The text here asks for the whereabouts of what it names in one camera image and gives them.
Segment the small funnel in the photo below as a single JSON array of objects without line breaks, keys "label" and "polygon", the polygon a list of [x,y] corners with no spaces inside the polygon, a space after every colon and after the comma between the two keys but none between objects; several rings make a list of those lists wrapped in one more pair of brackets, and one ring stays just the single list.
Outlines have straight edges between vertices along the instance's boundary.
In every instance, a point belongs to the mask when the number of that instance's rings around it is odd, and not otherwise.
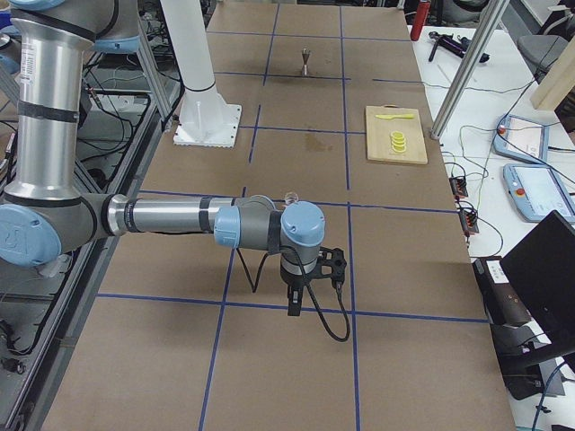
[{"label": "small funnel", "polygon": [[309,60],[309,56],[312,53],[310,49],[304,48],[302,49],[302,58],[304,59],[304,65],[302,67],[302,76],[309,76],[309,69],[307,68],[307,60]]}]

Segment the black cable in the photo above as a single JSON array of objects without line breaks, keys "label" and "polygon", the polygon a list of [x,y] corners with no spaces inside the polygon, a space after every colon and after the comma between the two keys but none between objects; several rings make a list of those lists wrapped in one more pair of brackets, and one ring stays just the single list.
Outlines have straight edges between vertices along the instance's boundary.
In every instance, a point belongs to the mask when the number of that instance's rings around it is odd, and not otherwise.
[{"label": "black cable", "polygon": [[290,250],[292,253],[294,253],[294,256],[296,257],[297,260],[297,265],[299,266],[299,270],[302,273],[302,279],[304,280],[304,285],[307,288],[307,292],[309,293],[309,297],[312,299],[312,302],[314,303],[314,307],[315,310],[317,311],[317,315],[320,318],[320,321],[322,321],[322,325],[325,328],[326,332],[330,335],[330,337],[332,337],[333,339],[335,339],[336,341],[339,341],[340,343],[344,343],[345,341],[347,341],[349,339],[349,335],[351,333],[351,329],[349,326],[349,317],[348,317],[348,312],[346,311],[344,305],[343,305],[343,301],[341,300],[341,288],[336,288],[336,295],[338,298],[338,303],[340,305],[340,309],[341,312],[343,313],[343,319],[345,320],[345,336],[343,337],[339,337],[338,335],[336,335],[332,329],[330,328],[330,325],[328,324],[327,320],[325,320],[325,317],[323,316],[323,311],[322,308],[320,307],[320,304],[317,302],[317,299],[315,298],[315,294],[314,291],[312,290],[312,287],[309,284],[309,280],[307,279],[307,274],[305,273],[305,268],[304,268],[304,264],[302,263],[301,258],[299,257],[299,253],[297,252],[297,250],[294,247],[291,247],[289,245],[282,245],[279,247],[280,250]]},{"label": "black cable", "polygon": [[38,325],[38,328],[36,329],[36,334],[34,335],[34,340],[32,341],[32,343],[28,347],[26,347],[22,350],[16,349],[14,345],[12,345],[12,347],[9,347],[8,351],[12,355],[14,355],[14,356],[27,356],[30,353],[32,353],[34,348],[38,345],[38,342],[40,341],[40,337],[42,335],[42,331],[44,331],[44,327],[46,326],[46,323],[48,322],[49,317],[50,317],[52,311],[54,310],[56,303],[58,302],[58,298],[60,297],[60,295],[62,295],[62,292],[64,291],[64,287],[66,287],[66,283],[67,283],[68,279],[70,278],[70,274],[72,273],[72,269],[74,268],[74,265],[78,259],[78,253],[72,252],[71,254],[72,254],[72,262],[70,263],[70,268],[68,268],[68,270],[66,271],[66,274],[64,275],[64,279],[62,280],[62,284],[60,285],[60,288],[54,294],[54,297],[52,298],[52,301],[51,301],[46,313],[44,314],[42,321]]},{"label": "black cable", "polygon": [[250,287],[252,288],[252,293],[256,293],[256,291],[258,290],[258,285],[260,284],[260,276],[261,276],[261,271],[263,270],[263,265],[266,263],[266,259],[270,256],[269,252],[266,252],[263,257],[261,258],[261,262],[260,262],[260,266],[258,267],[258,272],[255,276],[255,283],[252,281],[252,275],[250,274],[250,270],[248,269],[248,266],[245,264],[245,260],[243,259],[243,255],[242,252],[240,251],[240,249],[237,249],[237,255],[240,257],[240,261],[242,262],[242,266],[243,266],[243,272],[245,272],[245,276],[248,279],[248,283],[250,284]]},{"label": "black cable", "polygon": [[564,366],[566,364],[567,363],[565,361],[561,362],[559,365],[557,365],[555,367],[553,372],[551,374],[549,374],[549,378],[547,379],[547,382],[545,382],[545,387],[543,389],[543,393],[541,394],[541,399],[539,400],[539,404],[536,407],[537,412],[535,413],[535,418],[533,419],[533,426],[531,427],[531,431],[536,431],[536,429],[537,429],[537,420],[539,419],[539,413],[541,413],[541,410],[543,407],[543,401],[545,399],[545,396],[547,395],[547,391],[549,391],[549,386],[551,385],[551,381],[553,380],[555,375],[557,373],[559,373],[559,370],[561,370],[562,366]]},{"label": "black cable", "polygon": [[501,253],[501,251],[503,250],[503,243],[504,243],[503,234],[501,233],[501,231],[500,231],[497,227],[495,227],[493,224],[489,223],[489,222],[488,222],[487,220],[485,220],[484,218],[481,218],[481,217],[477,216],[477,219],[478,219],[478,220],[481,220],[482,222],[484,222],[484,223],[485,223],[486,225],[488,225],[491,229],[493,229],[493,230],[497,233],[497,235],[500,236],[500,247],[497,249],[497,251],[495,251],[494,253],[492,253],[492,254],[490,254],[489,256],[486,256],[486,257],[492,258],[493,256],[498,256],[498,255]]}]

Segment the tools on table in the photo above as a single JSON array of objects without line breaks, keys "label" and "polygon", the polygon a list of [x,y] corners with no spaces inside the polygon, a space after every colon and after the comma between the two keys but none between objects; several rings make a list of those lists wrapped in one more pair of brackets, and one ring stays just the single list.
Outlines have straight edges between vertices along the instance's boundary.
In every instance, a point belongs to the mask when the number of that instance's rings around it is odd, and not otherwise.
[{"label": "tools on table", "polygon": [[[468,38],[461,38],[459,41],[457,41],[453,39],[453,34],[439,34],[436,31],[431,31],[429,33],[429,37],[435,40],[435,44],[433,45],[433,49],[429,55],[429,61],[433,61],[438,47],[443,47],[456,56],[463,58],[467,52],[467,49],[469,48],[469,45],[471,44],[471,40]],[[479,59],[479,62],[485,63],[487,60],[489,60],[489,58],[489,54],[483,53]]]}]

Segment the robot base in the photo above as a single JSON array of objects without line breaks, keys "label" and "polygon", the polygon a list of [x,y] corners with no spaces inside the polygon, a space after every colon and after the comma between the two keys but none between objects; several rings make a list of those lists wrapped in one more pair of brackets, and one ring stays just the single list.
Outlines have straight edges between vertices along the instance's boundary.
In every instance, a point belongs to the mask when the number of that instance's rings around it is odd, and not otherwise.
[{"label": "robot base", "polygon": [[203,109],[200,101],[184,99],[181,108],[180,125],[173,137],[176,145],[203,145],[231,148],[242,116],[241,105],[228,105],[217,95],[219,106],[214,115]]}]

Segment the wooden beam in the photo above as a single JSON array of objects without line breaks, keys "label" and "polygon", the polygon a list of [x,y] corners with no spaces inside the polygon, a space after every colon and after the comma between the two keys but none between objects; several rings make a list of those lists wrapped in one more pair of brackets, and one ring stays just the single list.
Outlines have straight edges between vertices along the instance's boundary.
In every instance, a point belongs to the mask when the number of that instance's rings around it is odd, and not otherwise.
[{"label": "wooden beam", "polygon": [[575,38],[553,64],[551,71],[531,96],[537,110],[555,110],[575,86]]}]

